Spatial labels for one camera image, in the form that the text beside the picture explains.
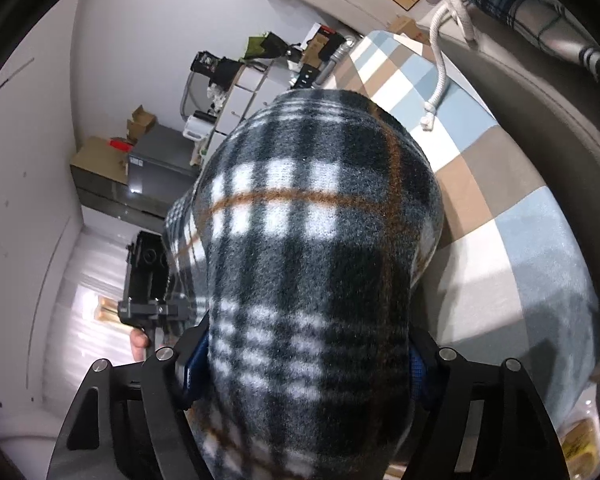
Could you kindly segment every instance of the checkered tablecloth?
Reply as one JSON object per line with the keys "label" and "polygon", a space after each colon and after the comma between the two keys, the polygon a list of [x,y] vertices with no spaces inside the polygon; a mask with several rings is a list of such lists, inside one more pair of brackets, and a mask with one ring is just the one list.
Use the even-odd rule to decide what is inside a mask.
{"label": "checkered tablecloth", "polygon": [[421,301],[412,303],[414,321],[470,360],[519,358],[558,426],[600,359],[587,266],[536,168],[455,82],[433,131],[422,131],[422,105],[437,81],[432,61],[430,47],[377,31],[324,87],[357,91],[395,116],[442,188],[445,231],[417,292]]}

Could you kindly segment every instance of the white curtain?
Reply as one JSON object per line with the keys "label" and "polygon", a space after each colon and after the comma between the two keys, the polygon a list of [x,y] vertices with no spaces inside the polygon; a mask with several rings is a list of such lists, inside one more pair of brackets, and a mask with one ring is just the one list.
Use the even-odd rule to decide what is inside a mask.
{"label": "white curtain", "polygon": [[102,298],[122,299],[126,247],[85,227],[64,272],[49,325],[43,377],[45,408],[64,418],[89,366],[133,362],[129,327],[96,320]]}

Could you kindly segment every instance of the drawstring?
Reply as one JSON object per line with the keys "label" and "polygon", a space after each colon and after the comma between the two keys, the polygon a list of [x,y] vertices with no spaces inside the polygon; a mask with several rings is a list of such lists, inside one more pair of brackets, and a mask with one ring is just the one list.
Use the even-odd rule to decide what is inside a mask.
{"label": "drawstring", "polygon": [[469,12],[464,6],[464,0],[448,0],[436,11],[433,20],[431,21],[429,40],[431,49],[433,50],[433,56],[436,59],[438,82],[433,95],[424,103],[426,114],[421,118],[420,126],[422,126],[422,129],[426,132],[430,132],[433,129],[433,122],[436,112],[438,111],[438,105],[440,104],[440,99],[442,99],[442,95],[445,93],[446,89],[447,78],[445,60],[442,57],[442,50],[438,44],[438,39],[440,36],[440,27],[448,18],[448,15],[451,15],[458,23],[458,27],[462,30],[465,40],[475,40],[474,24],[471,22]]}

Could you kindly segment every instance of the silver bolt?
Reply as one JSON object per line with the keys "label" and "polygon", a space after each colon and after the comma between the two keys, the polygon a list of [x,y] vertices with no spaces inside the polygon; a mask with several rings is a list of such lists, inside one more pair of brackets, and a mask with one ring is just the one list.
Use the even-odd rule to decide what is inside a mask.
{"label": "silver bolt", "polygon": [[453,348],[441,348],[438,354],[445,361],[453,361],[456,357],[458,357],[458,354]]}
{"label": "silver bolt", "polygon": [[519,372],[520,369],[522,368],[520,361],[518,361],[516,359],[507,359],[507,361],[504,364],[512,372]]}
{"label": "silver bolt", "polygon": [[93,365],[91,365],[91,369],[94,372],[101,372],[107,368],[107,366],[109,366],[109,363],[107,363],[106,359],[98,359]]}
{"label": "silver bolt", "polygon": [[173,348],[165,346],[164,348],[160,348],[155,356],[158,358],[158,361],[168,361],[173,357]]}

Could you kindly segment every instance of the black and white plaid cloth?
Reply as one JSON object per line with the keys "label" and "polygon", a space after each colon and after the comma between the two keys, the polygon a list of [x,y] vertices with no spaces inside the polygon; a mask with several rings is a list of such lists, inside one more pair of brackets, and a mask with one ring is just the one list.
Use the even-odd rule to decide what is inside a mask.
{"label": "black and white plaid cloth", "polygon": [[586,68],[600,85],[600,49],[560,5],[540,0],[469,0],[543,52]]}
{"label": "black and white plaid cloth", "polygon": [[353,92],[287,92],[222,144],[166,220],[192,317],[210,311],[191,422],[216,480],[382,478],[443,215],[420,147]]}

